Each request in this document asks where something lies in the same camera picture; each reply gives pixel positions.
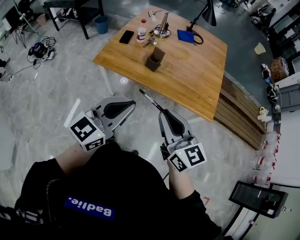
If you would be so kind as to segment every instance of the wooden crate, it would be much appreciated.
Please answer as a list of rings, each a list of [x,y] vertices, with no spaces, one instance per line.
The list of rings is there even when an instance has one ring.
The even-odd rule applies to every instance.
[[[264,123],[257,120],[258,113],[255,103],[224,76],[214,120],[259,150],[266,129]]]

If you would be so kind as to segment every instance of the metal rod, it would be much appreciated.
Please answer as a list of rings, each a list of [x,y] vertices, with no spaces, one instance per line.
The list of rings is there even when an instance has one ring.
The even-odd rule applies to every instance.
[[[167,23],[167,19],[168,19],[168,14],[166,13],[164,15],[164,18],[163,18],[161,24],[160,24],[159,31],[158,31],[159,34],[164,34],[165,33],[165,25]]]
[[[197,17],[194,18],[194,20],[191,22],[191,25],[189,27],[187,27],[187,31],[192,31],[193,26],[196,24],[197,25],[197,21],[199,20],[199,17],[202,15],[202,13],[205,11],[206,7],[208,6],[208,3],[205,5],[205,7],[202,9],[202,11],[199,13],[199,15]]]
[[[145,98],[147,98],[159,111],[163,111],[164,109],[156,102],[153,100],[153,98],[151,98],[147,93],[145,93],[142,89],[140,89],[140,92],[145,96]]]

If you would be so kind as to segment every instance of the black lamp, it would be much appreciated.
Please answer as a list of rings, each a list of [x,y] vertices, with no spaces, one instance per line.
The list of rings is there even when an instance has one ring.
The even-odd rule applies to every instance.
[[[195,17],[195,19],[191,22],[191,25],[189,27],[187,27],[187,31],[193,32],[192,28],[193,28],[194,25],[197,25],[196,22],[199,20],[199,17],[201,15],[204,18],[204,20],[207,23],[209,23],[211,26],[215,27],[217,25],[213,2],[212,2],[212,0],[207,0],[207,4],[202,9],[200,14],[197,17]]]

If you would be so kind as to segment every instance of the blue pouch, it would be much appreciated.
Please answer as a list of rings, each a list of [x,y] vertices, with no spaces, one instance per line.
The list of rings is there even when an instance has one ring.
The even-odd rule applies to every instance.
[[[178,39],[188,43],[194,42],[194,35],[192,32],[177,30]]]

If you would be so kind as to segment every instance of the blue trash can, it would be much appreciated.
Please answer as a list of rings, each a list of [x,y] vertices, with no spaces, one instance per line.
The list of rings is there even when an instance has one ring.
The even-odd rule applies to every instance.
[[[99,34],[105,34],[108,31],[108,18],[107,16],[97,17],[95,19],[96,28]]]

